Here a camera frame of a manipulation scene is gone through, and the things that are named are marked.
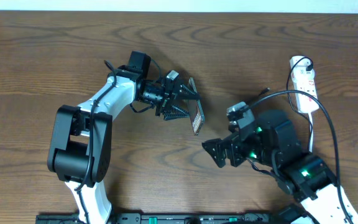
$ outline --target power strip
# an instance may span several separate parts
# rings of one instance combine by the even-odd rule
[[[297,63],[297,61],[301,60],[301,58],[303,58],[303,56],[292,57],[290,60],[291,68]],[[307,58],[301,60],[295,68],[293,68],[291,79],[295,90],[309,93],[317,99],[316,85],[314,82],[314,69],[306,71],[307,66],[310,64],[311,61]],[[319,108],[317,103],[308,96],[297,93],[295,94],[295,97],[296,105],[300,113],[311,113]]]

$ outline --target wooden table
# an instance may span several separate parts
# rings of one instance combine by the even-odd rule
[[[201,142],[228,135],[227,107],[266,87],[283,90],[288,60],[298,54],[314,60],[319,99],[339,139],[342,184],[358,211],[358,15],[0,11],[0,223],[76,211],[46,165],[56,111],[95,94],[108,73],[103,60],[126,64],[132,50],[164,73],[194,77],[206,124],[194,136],[186,119],[125,108],[113,123],[105,178],[116,211],[234,213],[292,203],[248,163],[217,168]],[[267,108],[287,111],[305,145],[307,122],[284,96],[255,112]],[[314,123],[314,152],[334,170],[321,112]]]

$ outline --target robotic hand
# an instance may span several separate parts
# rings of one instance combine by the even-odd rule
[[[185,85],[172,70],[164,78],[147,80],[150,61],[140,52],[132,52],[128,65],[118,69],[105,61],[111,70],[105,86],[88,101],[76,107],[63,105],[57,111],[47,165],[73,192],[80,222],[106,223],[110,216],[112,206],[103,178],[110,163],[112,121],[126,105],[136,113],[156,108],[155,115],[163,114],[164,120],[190,117],[195,134],[201,128],[200,96],[192,78]],[[176,104],[181,100],[187,102],[190,111]],[[133,101],[150,106],[137,111]],[[89,144],[70,139],[79,135],[88,136]]]
[[[304,94],[302,91],[290,91]],[[291,206],[276,217],[278,221],[358,223],[358,214],[337,179],[339,175],[337,174],[336,177],[320,157],[307,149],[302,149],[294,126],[285,112],[268,110],[259,114],[257,118],[254,117],[250,109],[273,95],[279,95],[278,93],[266,96],[250,106],[241,102],[228,108],[227,118],[232,134],[224,139],[211,139],[204,142],[202,144],[204,149],[220,168],[226,165],[226,158],[234,167],[248,160],[254,170],[273,177],[286,194],[292,195],[312,215],[312,217],[291,216],[289,214],[297,211]],[[330,121],[325,108],[319,106]],[[337,150],[334,131],[333,136]],[[255,162],[273,169],[260,170]]]

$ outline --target white background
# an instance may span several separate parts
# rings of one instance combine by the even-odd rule
[[[0,10],[358,13],[358,0],[0,0]]]

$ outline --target brown wooden surface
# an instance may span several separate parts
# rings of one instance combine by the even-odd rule
[[[132,50],[164,72],[194,77],[206,124],[193,136],[187,119],[166,122],[154,111],[125,108],[113,123],[105,178],[116,209],[274,211],[291,203],[247,163],[217,168],[201,142],[227,136],[228,106],[267,86],[284,89],[288,60],[305,54],[314,60],[319,98],[339,139],[342,183],[358,211],[358,15],[0,11],[0,223],[76,211],[46,165],[56,111],[95,94],[106,81],[103,60],[126,64]],[[156,74],[151,68],[150,77]],[[307,123],[285,97],[259,111],[266,108],[287,110],[306,142]],[[314,123],[314,151],[334,170],[321,112]]]

